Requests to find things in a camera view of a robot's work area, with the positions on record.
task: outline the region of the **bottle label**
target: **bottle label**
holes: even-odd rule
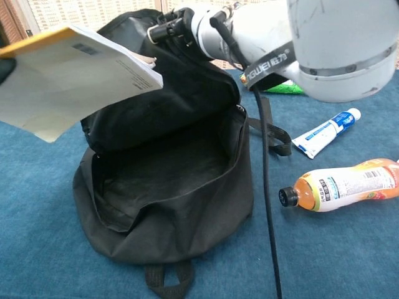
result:
[[[384,199],[380,192],[393,189],[396,182],[384,167],[348,170],[320,169],[312,172],[312,187],[316,199],[315,211],[331,211],[363,199]]]

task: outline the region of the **toothpaste tube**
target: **toothpaste tube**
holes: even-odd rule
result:
[[[317,128],[310,130],[292,140],[300,150],[302,150],[310,159],[313,159],[338,135],[346,131],[357,120],[361,113],[356,108],[335,115],[329,121],[322,123]]]

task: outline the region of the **green packet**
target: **green packet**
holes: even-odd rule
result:
[[[241,74],[239,76],[241,79],[241,82],[246,86],[246,78],[244,74]],[[289,95],[302,95],[304,94],[303,89],[301,89],[298,85],[296,85],[293,81],[288,80],[285,81],[284,83],[281,83],[280,85],[277,85],[275,87],[272,87],[270,89],[264,90],[265,92],[271,92],[271,93],[284,93],[284,94],[289,94]]]

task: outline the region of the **black bottle cap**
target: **black bottle cap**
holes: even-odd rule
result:
[[[279,199],[284,207],[294,207],[298,203],[298,194],[293,187],[285,187],[279,191]]]

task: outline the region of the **backpack strap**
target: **backpack strap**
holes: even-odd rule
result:
[[[164,284],[164,265],[147,265],[145,267],[145,282],[147,286],[162,299],[184,299],[193,282],[194,268],[191,260],[174,263],[174,266],[180,283],[170,287],[166,287]]]
[[[272,116],[270,109],[270,101],[267,97],[261,97],[262,109],[259,111],[262,113],[264,119],[267,121],[267,135],[270,137],[269,150],[275,152],[279,156],[290,156],[291,155],[291,137],[289,134],[278,126],[272,125]],[[257,118],[248,118],[249,125],[259,131],[262,130],[261,121]],[[281,141],[282,144],[274,145],[274,140]]]

